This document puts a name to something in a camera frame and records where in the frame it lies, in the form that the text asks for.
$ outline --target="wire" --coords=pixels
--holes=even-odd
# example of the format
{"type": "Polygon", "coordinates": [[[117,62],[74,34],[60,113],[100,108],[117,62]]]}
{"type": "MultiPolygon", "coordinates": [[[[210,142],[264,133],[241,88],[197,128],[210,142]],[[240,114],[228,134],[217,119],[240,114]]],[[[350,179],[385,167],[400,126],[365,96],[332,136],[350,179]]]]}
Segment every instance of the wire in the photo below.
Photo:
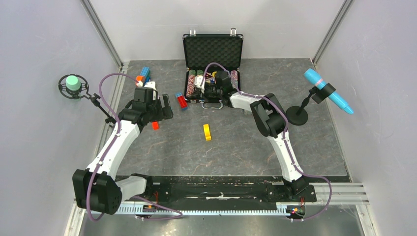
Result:
{"type": "Polygon", "coordinates": [[[110,105],[104,99],[103,92],[101,90],[101,87],[103,86],[103,82],[107,78],[109,78],[111,76],[114,76],[114,75],[122,75],[122,76],[125,76],[127,78],[130,78],[130,79],[132,79],[133,81],[136,82],[136,80],[133,77],[130,77],[130,76],[126,75],[126,74],[123,74],[123,73],[112,73],[112,74],[108,74],[108,75],[104,76],[104,78],[100,81],[100,84],[98,85],[98,93],[100,94],[101,100],[103,101],[104,105],[109,109],[110,113],[115,117],[116,124],[117,124],[117,132],[116,132],[116,135],[114,135],[113,139],[111,140],[110,144],[107,146],[106,150],[104,150],[103,155],[101,156],[100,160],[98,161],[97,165],[95,166],[95,169],[94,169],[94,171],[93,171],[93,173],[91,175],[90,181],[89,181],[89,186],[88,186],[88,189],[87,189],[87,215],[88,215],[89,219],[91,221],[94,221],[94,222],[99,221],[103,217],[103,215],[104,215],[104,213],[101,213],[100,216],[97,219],[95,219],[92,216],[92,213],[91,213],[90,200],[91,200],[91,189],[92,189],[92,185],[94,183],[94,178],[95,178],[95,175],[97,174],[98,169],[101,166],[100,163],[101,164],[103,163],[104,158],[106,157],[106,155],[109,152],[109,150],[112,148],[112,146],[115,143],[115,141],[116,141],[116,139],[117,139],[117,137],[118,137],[118,135],[120,133],[120,130],[121,130],[120,119],[117,116],[116,112],[110,107],[110,105]]]}
{"type": "Polygon", "coordinates": [[[147,202],[149,204],[152,204],[152,205],[154,205],[156,207],[159,207],[159,208],[162,208],[162,209],[165,209],[165,210],[169,210],[169,211],[172,211],[172,212],[175,212],[175,213],[178,213],[179,214],[179,215],[176,215],[176,216],[164,217],[164,218],[143,218],[143,220],[146,220],[146,221],[173,220],[173,219],[179,219],[179,218],[182,217],[182,212],[180,212],[178,210],[174,210],[174,209],[168,208],[166,206],[161,206],[161,205],[159,205],[157,203],[153,203],[153,202],[149,201],[148,199],[145,199],[145,198],[143,198],[143,197],[141,197],[139,195],[133,196],[133,198],[140,199],[140,200],[142,200],[144,202],[147,202]]]}
{"type": "MultiPolygon", "coordinates": [[[[210,66],[212,66],[212,65],[217,65],[217,66],[220,66],[220,68],[222,68],[224,71],[227,71],[227,73],[229,74],[229,77],[230,78],[232,78],[231,77],[231,75],[230,75],[230,72],[228,71],[228,70],[226,70],[226,68],[224,68],[222,65],[220,65],[219,63],[216,63],[216,62],[212,62],[212,63],[210,63],[210,64],[208,64],[207,65],[207,67],[206,67],[206,69],[205,69],[205,73],[207,72],[207,70],[208,70],[208,68],[210,67],[210,66]]],[[[326,181],[327,182],[327,184],[328,184],[328,187],[329,187],[329,195],[328,195],[328,200],[327,200],[327,203],[326,203],[326,205],[325,205],[325,207],[320,211],[320,212],[318,212],[317,214],[314,214],[314,215],[312,215],[312,216],[309,216],[309,217],[307,217],[307,218],[305,218],[305,219],[296,219],[295,221],[305,221],[305,220],[309,220],[309,219],[313,219],[313,218],[316,218],[317,216],[319,216],[319,215],[321,215],[323,212],[325,212],[326,210],[327,210],[327,208],[328,208],[328,205],[330,204],[330,201],[331,201],[331,195],[332,195],[332,188],[331,188],[331,183],[330,183],[330,181],[326,178],[326,177],[324,177],[324,176],[316,176],[316,175],[309,175],[309,174],[306,174],[306,173],[304,173],[303,171],[301,171],[297,166],[296,166],[296,164],[295,164],[295,160],[294,160],[294,157],[293,157],[293,155],[292,155],[292,153],[291,153],[291,151],[290,151],[290,147],[288,146],[288,143],[287,143],[287,140],[285,139],[285,135],[286,135],[286,133],[288,132],[288,124],[289,124],[289,122],[288,122],[288,119],[287,119],[287,117],[284,115],[284,112],[282,111],[282,110],[280,110],[279,108],[278,108],[278,106],[275,104],[275,103],[273,103],[269,98],[267,98],[267,97],[264,97],[264,96],[255,96],[255,95],[252,95],[252,94],[248,94],[248,93],[244,93],[244,92],[242,92],[242,91],[240,91],[240,89],[238,88],[238,86],[237,86],[237,84],[236,84],[236,82],[234,81],[234,80],[232,80],[231,79],[231,81],[232,81],[232,83],[235,85],[235,87],[236,87],[236,90],[238,91],[238,93],[240,94],[240,95],[243,95],[243,96],[247,96],[247,97],[253,97],[253,98],[260,98],[260,99],[263,99],[263,100],[265,100],[266,102],[268,102],[268,104],[270,104],[281,116],[282,116],[282,118],[284,119],[284,121],[285,121],[285,128],[284,128],[284,131],[283,131],[283,134],[282,134],[282,137],[283,137],[283,139],[284,139],[284,144],[285,144],[285,147],[286,147],[286,149],[287,149],[287,151],[288,151],[288,154],[289,154],[289,156],[290,156],[290,159],[291,159],[291,163],[292,163],[292,165],[294,166],[294,168],[295,168],[295,170],[297,171],[297,172],[299,172],[300,174],[302,174],[303,176],[306,176],[306,177],[310,177],[310,178],[321,178],[321,179],[323,179],[324,181],[326,181]]]]}
{"type": "Polygon", "coordinates": [[[296,214],[296,215],[298,215],[298,216],[300,216],[300,217],[304,217],[304,215],[300,215],[300,214],[298,214],[297,212],[294,212],[294,214],[296,214]]]}
{"type": "Polygon", "coordinates": [[[153,195],[156,197],[156,203],[158,204],[159,203],[159,199],[158,199],[159,193],[158,193],[158,191],[154,192],[153,195]]]}

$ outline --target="case handle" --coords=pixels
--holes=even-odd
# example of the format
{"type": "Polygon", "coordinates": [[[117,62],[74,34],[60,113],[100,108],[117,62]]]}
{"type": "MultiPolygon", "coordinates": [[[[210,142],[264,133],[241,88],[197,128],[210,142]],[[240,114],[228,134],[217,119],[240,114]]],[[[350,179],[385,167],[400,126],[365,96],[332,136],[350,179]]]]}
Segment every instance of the case handle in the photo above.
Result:
{"type": "Polygon", "coordinates": [[[230,29],[230,36],[236,36],[236,28],[230,29]]]}
{"type": "Polygon", "coordinates": [[[204,102],[200,102],[200,103],[201,103],[201,107],[203,109],[222,109],[223,108],[223,102],[222,101],[220,101],[220,107],[205,107],[204,102]]]}

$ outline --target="floor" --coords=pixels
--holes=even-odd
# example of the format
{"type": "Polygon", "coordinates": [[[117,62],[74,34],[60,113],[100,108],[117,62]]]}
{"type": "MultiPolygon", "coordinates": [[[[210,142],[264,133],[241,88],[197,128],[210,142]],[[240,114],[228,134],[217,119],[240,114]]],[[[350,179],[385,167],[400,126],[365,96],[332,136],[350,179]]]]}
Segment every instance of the floor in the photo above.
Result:
{"type": "MultiPolygon", "coordinates": [[[[184,60],[132,61],[128,74],[150,68],[160,93],[170,97],[174,118],[160,122],[160,129],[145,127],[123,159],[118,175],[245,175],[279,176],[281,169],[269,141],[262,136],[251,114],[225,107],[204,110],[188,104],[181,111],[175,93],[184,92],[184,60]],[[211,141],[203,124],[208,123],[211,141]]],[[[243,59],[241,89],[252,94],[272,92],[287,109],[300,105],[312,87],[303,73],[310,59],[243,59]]],[[[118,112],[132,99],[135,85],[126,80],[118,112]]],[[[299,164],[306,173],[325,176],[347,174],[341,148],[326,104],[310,101],[304,126],[290,125],[290,137],[299,164]]]]}
{"type": "MultiPolygon", "coordinates": [[[[307,216],[323,206],[308,206],[307,216]]],[[[179,220],[143,222],[133,215],[104,215],[95,223],[84,217],[80,236],[363,236],[355,206],[329,206],[311,221],[291,223],[283,216],[187,216],[179,220]]]]}

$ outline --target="marker holder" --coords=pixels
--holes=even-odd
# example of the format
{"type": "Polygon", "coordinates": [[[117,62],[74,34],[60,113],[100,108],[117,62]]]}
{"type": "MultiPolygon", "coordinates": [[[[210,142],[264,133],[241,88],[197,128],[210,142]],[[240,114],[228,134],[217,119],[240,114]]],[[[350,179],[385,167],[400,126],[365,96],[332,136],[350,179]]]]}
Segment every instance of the marker holder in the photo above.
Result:
{"type": "Polygon", "coordinates": [[[322,89],[318,89],[316,86],[311,88],[308,92],[310,93],[301,103],[301,106],[292,106],[285,112],[287,115],[288,122],[293,125],[304,125],[308,121],[308,113],[304,109],[310,98],[320,104],[323,100],[329,97],[336,89],[329,83],[327,83],[322,89]]]}

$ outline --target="white wall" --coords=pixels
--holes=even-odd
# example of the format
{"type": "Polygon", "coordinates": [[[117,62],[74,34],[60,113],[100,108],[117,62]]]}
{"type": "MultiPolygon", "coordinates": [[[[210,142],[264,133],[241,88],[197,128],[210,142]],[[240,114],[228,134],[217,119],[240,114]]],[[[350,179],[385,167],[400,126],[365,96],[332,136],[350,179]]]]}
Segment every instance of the white wall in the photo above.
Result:
{"type": "Polygon", "coordinates": [[[0,235],[63,234],[72,174],[93,159],[105,117],[61,96],[58,79],[77,73],[97,92],[116,71],[80,1],[0,2],[0,235]]]}
{"type": "Polygon", "coordinates": [[[318,64],[351,104],[332,106],[355,181],[363,182],[379,233],[417,225],[417,1],[355,1],[318,64]]]}
{"type": "Polygon", "coordinates": [[[343,0],[91,0],[123,61],[183,59],[182,35],[244,35],[244,58],[312,58],[343,0]]]}

